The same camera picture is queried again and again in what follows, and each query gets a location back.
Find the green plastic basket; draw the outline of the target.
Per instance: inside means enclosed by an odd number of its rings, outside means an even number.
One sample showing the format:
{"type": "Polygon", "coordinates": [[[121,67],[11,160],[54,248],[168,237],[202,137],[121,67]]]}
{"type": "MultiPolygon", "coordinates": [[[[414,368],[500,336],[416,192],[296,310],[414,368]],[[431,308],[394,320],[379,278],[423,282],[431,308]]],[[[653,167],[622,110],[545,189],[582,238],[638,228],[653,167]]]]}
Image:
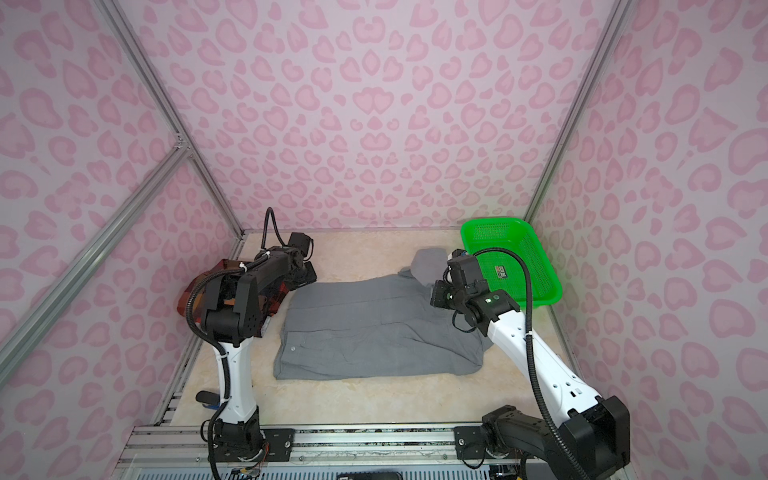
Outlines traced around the green plastic basket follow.
{"type": "MultiPolygon", "coordinates": [[[[532,285],[533,307],[553,305],[562,299],[563,289],[533,227],[511,217],[471,219],[460,228],[464,249],[471,254],[500,248],[517,254],[526,264],[532,285]]],[[[478,262],[491,291],[506,291],[521,307],[525,306],[524,272],[506,253],[482,254],[478,262]]]]}

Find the grey long sleeve shirt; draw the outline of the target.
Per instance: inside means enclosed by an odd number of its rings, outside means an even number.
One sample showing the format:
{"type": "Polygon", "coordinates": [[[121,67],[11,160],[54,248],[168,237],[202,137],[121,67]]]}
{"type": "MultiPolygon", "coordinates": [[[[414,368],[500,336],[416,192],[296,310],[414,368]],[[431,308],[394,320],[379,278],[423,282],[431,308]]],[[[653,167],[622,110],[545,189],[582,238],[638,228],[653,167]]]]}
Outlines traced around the grey long sleeve shirt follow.
{"type": "Polygon", "coordinates": [[[479,371],[490,341],[430,304],[447,260],[445,249],[425,248],[396,274],[300,288],[288,305],[274,377],[326,381],[479,371]]]}

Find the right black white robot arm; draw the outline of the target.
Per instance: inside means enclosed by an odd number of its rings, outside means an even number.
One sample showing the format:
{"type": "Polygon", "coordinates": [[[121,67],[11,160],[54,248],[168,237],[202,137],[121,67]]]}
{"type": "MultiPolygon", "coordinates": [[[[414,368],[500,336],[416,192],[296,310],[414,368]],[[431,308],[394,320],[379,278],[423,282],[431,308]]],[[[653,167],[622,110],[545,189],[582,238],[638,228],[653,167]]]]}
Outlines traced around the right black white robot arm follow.
{"type": "Polygon", "coordinates": [[[514,362],[529,381],[539,413],[505,405],[486,414],[477,442],[457,455],[466,460],[516,453],[520,472],[538,458],[558,479],[608,479],[630,462],[630,412],[618,397],[605,398],[583,381],[535,332],[532,275],[520,255],[504,253],[522,270],[523,301],[491,290],[479,264],[481,251],[458,249],[430,303],[463,315],[467,332],[481,333],[514,362]]]}

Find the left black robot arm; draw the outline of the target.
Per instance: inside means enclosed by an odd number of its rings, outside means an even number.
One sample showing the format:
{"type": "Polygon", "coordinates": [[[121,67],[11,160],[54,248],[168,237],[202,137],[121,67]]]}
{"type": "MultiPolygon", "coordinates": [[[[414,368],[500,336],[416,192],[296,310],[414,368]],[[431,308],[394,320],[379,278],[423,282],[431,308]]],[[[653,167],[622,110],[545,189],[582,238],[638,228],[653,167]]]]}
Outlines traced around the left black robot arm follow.
{"type": "Polygon", "coordinates": [[[225,261],[190,295],[188,325],[217,359],[219,400],[208,423],[208,443],[216,455],[251,459],[265,453],[250,347],[262,335],[271,298],[316,281],[313,250],[311,237],[294,232],[287,244],[263,249],[250,261],[225,261]]]}

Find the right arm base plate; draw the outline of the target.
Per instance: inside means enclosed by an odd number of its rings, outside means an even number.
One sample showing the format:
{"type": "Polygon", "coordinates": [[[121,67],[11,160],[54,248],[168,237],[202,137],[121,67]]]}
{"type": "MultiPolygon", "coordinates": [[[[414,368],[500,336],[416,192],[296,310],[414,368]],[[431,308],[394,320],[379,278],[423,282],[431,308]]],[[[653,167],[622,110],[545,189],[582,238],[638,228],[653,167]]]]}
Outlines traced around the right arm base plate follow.
{"type": "Polygon", "coordinates": [[[457,426],[452,429],[456,458],[475,464],[481,460],[488,461],[518,461],[524,452],[519,449],[502,450],[492,447],[479,425],[457,426]]]}

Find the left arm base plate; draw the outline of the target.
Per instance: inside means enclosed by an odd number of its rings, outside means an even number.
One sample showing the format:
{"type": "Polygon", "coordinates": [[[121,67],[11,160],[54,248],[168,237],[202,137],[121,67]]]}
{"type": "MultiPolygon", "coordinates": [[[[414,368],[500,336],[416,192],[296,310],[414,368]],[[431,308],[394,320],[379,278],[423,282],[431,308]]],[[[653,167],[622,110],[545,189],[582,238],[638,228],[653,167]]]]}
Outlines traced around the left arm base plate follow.
{"type": "Polygon", "coordinates": [[[273,463],[285,463],[290,460],[295,441],[296,430],[291,428],[267,428],[262,431],[263,445],[259,449],[225,446],[214,447],[216,462],[257,463],[261,460],[273,463]]]}

